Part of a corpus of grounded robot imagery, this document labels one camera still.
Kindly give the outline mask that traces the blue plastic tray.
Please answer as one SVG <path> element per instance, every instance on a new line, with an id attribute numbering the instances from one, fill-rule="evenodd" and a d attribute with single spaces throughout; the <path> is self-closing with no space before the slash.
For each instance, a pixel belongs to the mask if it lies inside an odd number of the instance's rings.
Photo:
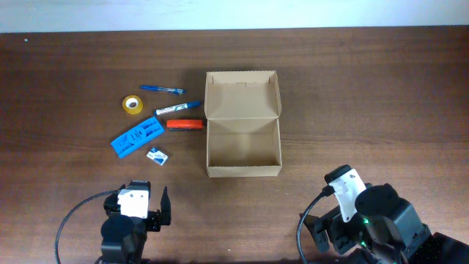
<path id="1" fill-rule="evenodd" d="M 125 158 L 159 137 L 164 131 L 160 122 L 155 117 L 151 117 L 115 138 L 111 142 L 111 146 L 119 158 Z"/>

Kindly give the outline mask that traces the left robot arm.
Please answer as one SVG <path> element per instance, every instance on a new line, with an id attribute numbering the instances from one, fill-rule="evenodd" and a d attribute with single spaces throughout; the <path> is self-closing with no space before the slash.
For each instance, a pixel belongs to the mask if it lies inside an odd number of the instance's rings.
<path id="1" fill-rule="evenodd" d="M 160 232 L 171 224 L 171 202 L 164 188 L 160 209 L 151 211 L 151 182 L 133 180 L 113 191 L 103 203 L 107 219 L 101 226 L 100 263 L 150 263 L 143 258 L 150 232 Z"/>

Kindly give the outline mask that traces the yellow tape roll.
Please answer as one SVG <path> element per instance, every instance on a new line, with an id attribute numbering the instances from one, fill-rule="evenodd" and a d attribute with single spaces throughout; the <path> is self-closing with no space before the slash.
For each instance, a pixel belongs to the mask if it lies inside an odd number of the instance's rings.
<path id="1" fill-rule="evenodd" d="M 144 105 L 137 95 L 128 95 L 122 101 L 122 107 L 126 113 L 134 115 L 139 114 Z"/>

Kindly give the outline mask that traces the blue whiteboard marker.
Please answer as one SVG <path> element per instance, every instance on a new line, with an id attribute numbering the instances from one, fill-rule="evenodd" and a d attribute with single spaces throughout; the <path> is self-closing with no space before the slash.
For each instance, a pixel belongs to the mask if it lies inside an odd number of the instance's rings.
<path id="1" fill-rule="evenodd" d="M 201 104 L 202 103 L 199 100 L 197 100 L 197 101 L 191 101 L 187 103 L 181 103 L 181 104 L 174 105 L 174 106 L 168 106 L 166 108 L 156 109 L 154 111 L 154 115 L 160 116 L 163 114 L 169 114 L 169 113 L 173 113 L 176 111 L 182 111 L 185 109 L 192 109 L 192 108 L 199 107 Z"/>

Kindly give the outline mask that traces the cardboard box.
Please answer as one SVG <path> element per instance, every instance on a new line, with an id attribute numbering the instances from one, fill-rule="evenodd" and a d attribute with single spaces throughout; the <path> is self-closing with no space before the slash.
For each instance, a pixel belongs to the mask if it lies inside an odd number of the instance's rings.
<path id="1" fill-rule="evenodd" d="M 276 71 L 208 72 L 204 113 L 208 177 L 279 175 L 281 96 Z"/>

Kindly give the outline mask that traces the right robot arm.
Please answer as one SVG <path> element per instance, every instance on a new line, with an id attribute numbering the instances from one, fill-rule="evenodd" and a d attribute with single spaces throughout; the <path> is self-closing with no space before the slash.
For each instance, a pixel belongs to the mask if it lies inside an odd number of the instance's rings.
<path id="1" fill-rule="evenodd" d="M 431 232 L 389 184 L 367 183 L 321 217 L 305 210 L 296 233 L 303 228 L 319 252 L 333 248 L 342 263 L 468 264 L 468 245 Z"/>

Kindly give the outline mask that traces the white blue staples box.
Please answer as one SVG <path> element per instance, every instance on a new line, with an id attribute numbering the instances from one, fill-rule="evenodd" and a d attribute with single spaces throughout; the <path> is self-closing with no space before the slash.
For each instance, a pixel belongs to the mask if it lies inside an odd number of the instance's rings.
<path id="1" fill-rule="evenodd" d="M 169 157 L 167 156 L 167 154 L 163 153 L 161 150 L 159 150 L 158 148 L 155 148 L 153 147 L 148 153 L 147 153 L 147 157 L 154 161 L 155 163 L 157 163 L 158 165 L 160 166 L 163 166 L 167 160 L 169 159 Z"/>

